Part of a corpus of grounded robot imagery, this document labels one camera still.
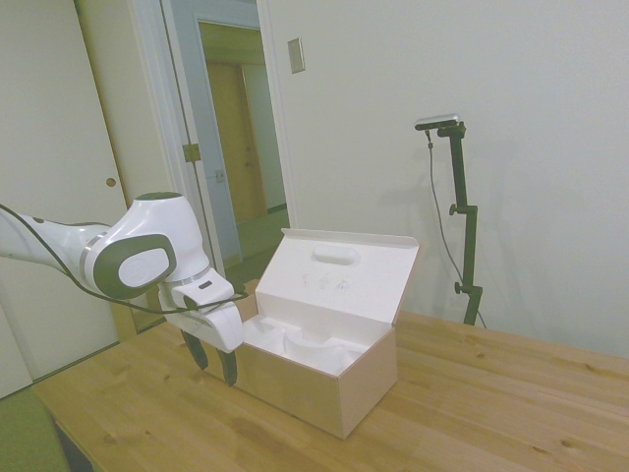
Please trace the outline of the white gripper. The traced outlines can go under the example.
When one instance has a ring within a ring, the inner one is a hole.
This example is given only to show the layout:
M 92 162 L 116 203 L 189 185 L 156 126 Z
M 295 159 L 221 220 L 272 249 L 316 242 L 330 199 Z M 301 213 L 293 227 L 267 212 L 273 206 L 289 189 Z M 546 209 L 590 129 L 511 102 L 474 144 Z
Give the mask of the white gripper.
M 181 329 L 185 344 L 201 370 L 208 359 L 201 344 L 204 341 L 217 348 L 224 381 L 234 386 L 238 379 L 238 364 L 234 350 L 244 342 L 240 312 L 232 300 L 195 300 L 182 291 L 158 291 L 166 321 Z

